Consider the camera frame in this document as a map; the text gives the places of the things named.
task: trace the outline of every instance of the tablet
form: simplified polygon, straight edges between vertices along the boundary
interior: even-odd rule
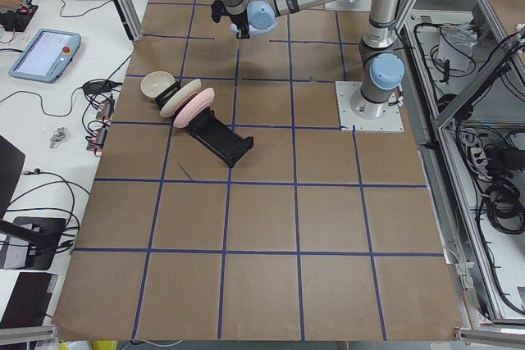
[[[41,29],[9,70],[15,78],[54,82],[66,69],[80,46],[80,35]]]

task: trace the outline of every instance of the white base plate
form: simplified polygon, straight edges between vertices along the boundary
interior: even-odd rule
[[[366,11],[370,12],[372,0],[335,0],[334,2],[325,3],[325,10],[335,11]]]
[[[376,120],[363,119],[350,108],[350,98],[361,88],[360,81],[336,81],[337,106],[342,131],[375,131],[378,133],[402,133],[403,121],[397,106],[388,107],[385,114]],[[390,102],[395,101],[392,94]]]

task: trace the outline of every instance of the person's arm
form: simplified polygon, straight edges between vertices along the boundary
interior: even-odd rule
[[[21,0],[0,0],[0,7],[15,9],[23,2]]]

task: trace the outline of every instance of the blue joint cap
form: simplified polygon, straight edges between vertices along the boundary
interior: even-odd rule
[[[404,76],[404,64],[391,53],[382,53],[374,58],[370,66],[372,82],[382,90],[393,90],[398,87]]]
[[[246,11],[248,12],[248,22],[255,29],[267,29],[272,26],[276,20],[276,14],[270,5],[260,0],[254,0],[248,3]]]

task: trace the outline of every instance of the pink plate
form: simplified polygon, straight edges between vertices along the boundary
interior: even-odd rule
[[[213,88],[207,88],[189,100],[175,117],[173,125],[184,129],[204,108],[210,107],[215,98]]]

